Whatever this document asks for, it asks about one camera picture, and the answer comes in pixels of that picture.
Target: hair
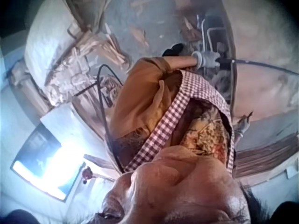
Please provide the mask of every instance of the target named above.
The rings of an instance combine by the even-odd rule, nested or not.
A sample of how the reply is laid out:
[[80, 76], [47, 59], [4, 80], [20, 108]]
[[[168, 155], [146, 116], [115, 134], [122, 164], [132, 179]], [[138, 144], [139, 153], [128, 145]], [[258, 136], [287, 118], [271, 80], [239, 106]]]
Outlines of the hair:
[[[251, 223], [268, 224], [270, 222], [268, 206], [265, 203], [261, 203], [261, 201], [253, 195], [250, 187], [240, 184], [240, 188], [245, 196], [248, 205]], [[241, 220], [237, 218], [236, 221], [239, 221], [241, 223], [244, 222], [242, 218]]]

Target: checkered cloth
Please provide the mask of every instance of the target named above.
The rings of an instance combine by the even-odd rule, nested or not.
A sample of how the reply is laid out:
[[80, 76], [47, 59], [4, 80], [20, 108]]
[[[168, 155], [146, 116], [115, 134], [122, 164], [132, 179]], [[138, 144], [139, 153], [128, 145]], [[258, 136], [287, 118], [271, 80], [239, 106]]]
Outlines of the checkered cloth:
[[209, 101], [227, 117], [230, 124], [229, 131], [231, 134], [228, 149], [227, 170], [230, 174], [232, 174], [235, 136], [231, 123], [229, 107], [222, 95], [203, 77], [184, 70], [181, 72], [183, 74], [183, 80], [178, 94], [139, 152], [124, 168], [124, 171], [133, 171], [143, 163], [150, 162], [154, 159], [154, 157], [163, 148], [166, 141], [172, 135], [178, 121], [182, 117], [183, 112], [188, 105], [188, 102], [191, 98], [194, 98]]

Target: red and white checkered fabric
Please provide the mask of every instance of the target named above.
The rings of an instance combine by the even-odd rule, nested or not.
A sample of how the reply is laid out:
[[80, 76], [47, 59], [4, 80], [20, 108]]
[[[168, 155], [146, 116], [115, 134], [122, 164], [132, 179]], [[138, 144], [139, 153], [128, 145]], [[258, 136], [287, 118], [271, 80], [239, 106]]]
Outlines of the red and white checkered fabric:
[[143, 163], [150, 162], [154, 159], [154, 157], [163, 148], [166, 141], [172, 135], [178, 121], [182, 117], [183, 112], [188, 105], [188, 102], [191, 98], [194, 98], [209, 101], [227, 117], [231, 128], [227, 169], [230, 174], [232, 173], [234, 163], [235, 136], [231, 123], [229, 107], [225, 99], [202, 76], [184, 70], [181, 72], [183, 74], [183, 79], [178, 94], [139, 152], [124, 168], [124, 171], [133, 171]]

